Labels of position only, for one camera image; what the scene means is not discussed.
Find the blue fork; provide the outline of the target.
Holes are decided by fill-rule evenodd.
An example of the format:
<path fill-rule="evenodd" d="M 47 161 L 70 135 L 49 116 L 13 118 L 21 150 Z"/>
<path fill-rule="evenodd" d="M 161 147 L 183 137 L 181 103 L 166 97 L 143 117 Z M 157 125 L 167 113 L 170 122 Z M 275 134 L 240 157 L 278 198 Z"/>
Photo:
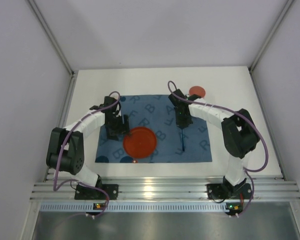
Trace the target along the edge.
<path fill-rule="evenodd" d="M 185 137 L 184 137 L 184 129 L 181 129 L 181 143 L 182 143 L 182 151 L 185 152 Z"/>

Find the blue letter-print placemat cloth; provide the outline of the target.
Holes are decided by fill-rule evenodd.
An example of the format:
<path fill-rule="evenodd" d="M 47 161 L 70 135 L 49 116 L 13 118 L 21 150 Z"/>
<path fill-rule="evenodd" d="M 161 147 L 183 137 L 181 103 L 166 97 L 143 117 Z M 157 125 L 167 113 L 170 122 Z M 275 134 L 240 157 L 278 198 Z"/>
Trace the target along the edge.
<path fill-rule="evenodd" d="M 157 139 L 155 151 L 139 163 L 208 163 L 212 161 L 207 123 L 193 118 L 184 131 L 182 151 L 181 129 L 176 125 L 174 106 L 168 95 L 125 95 L 120 98 L 121 112 L 129 117 L 129 127 L 151 129 Z"/>

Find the red round plate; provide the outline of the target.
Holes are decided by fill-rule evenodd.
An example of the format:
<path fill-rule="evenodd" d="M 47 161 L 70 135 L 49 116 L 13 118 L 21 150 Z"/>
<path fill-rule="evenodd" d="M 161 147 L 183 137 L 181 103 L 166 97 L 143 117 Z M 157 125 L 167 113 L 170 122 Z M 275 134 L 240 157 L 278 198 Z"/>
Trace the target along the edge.
<path fill-rule="evenodd" d="M 134 159 L 144 159 L 152 155 L 157 147 L 155 133 L 147 127 L 138 126 L 123 138 L 123 149 Z"/>

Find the pink plastic cup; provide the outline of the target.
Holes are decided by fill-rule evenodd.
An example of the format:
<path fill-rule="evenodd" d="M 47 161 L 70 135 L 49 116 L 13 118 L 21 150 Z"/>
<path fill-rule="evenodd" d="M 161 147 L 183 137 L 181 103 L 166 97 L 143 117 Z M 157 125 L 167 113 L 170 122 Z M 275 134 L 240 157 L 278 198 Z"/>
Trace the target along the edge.
<path fill-rule="evenodd" d="M 189 98 L 195 100 L 198 98 L 204 98 L 206 95 L 206 90 L 201 86 L 192 86 L 189 89 Z"/>

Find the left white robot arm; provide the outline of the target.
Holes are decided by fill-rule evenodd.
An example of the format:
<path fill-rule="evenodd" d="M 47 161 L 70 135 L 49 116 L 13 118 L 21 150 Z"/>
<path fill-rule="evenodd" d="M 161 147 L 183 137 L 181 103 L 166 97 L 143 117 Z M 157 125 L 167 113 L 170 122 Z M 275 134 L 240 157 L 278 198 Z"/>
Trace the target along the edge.
<path fill-rule="evenodd" d="M 100 191 L 101 177 L 85 163 L 85 139 L 94 131 L 105 127 L 106 139 L 118 141 L 119 136 L 130 132 L 129 117 L 121 113 L 120 94 L 117 91 L 105 96 L 101 105 L 94 105 L 80 119 L 66 127 L 51 131 L 46 165 L 55 170 L 53 190 L 65 183 L 73 183 Z"/>

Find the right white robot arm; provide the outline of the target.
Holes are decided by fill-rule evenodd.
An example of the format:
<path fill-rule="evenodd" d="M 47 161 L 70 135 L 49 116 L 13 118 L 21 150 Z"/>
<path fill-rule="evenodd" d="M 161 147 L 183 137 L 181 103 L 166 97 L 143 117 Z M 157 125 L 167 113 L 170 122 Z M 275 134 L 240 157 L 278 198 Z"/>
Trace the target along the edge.
<path fill-rule="evenodd" d="M 193 118 L 202 119 L 221 130 L 225 149 L 229 153 L 223 182 L 233 187 L 243 184 L 246 180 L 243 159 L 260 141 L 251 126 L 253 121 L 249 112 L 242 108 L 230 114 L 229 110 L 206 103 L 196 94 L 186 97 L 180 89 L 173 91 L 168 98 L 174 106 L 176 126 L 181 130 L 191 125 Z"/>

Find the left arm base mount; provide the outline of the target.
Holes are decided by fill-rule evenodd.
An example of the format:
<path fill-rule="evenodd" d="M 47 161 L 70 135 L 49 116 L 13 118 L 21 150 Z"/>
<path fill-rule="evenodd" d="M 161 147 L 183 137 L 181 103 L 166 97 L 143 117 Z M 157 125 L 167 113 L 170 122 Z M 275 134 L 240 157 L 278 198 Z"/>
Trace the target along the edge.
<path fill-rule="evenodd" d="M 108 194 L 109 200 L 116 200 L 119 194 L 118 184 L 103 184 L 101 189 Z M 86 186 L 77 185 L 75 189 L 75 200 L 107 200 L 107 196 L 99 191 Z"/>

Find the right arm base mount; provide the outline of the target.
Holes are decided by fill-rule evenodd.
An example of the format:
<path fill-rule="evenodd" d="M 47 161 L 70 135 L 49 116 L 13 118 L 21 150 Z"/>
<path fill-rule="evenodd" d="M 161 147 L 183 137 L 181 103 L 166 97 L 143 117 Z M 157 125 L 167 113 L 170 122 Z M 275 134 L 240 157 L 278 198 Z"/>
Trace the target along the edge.
<path fill-rule="evenodd" d="M 224 183 L 210 183 L 206 185 L 209 200 L 244 200 L 252 196 L 252 187 L 249 183 L 232 186 Z"/>

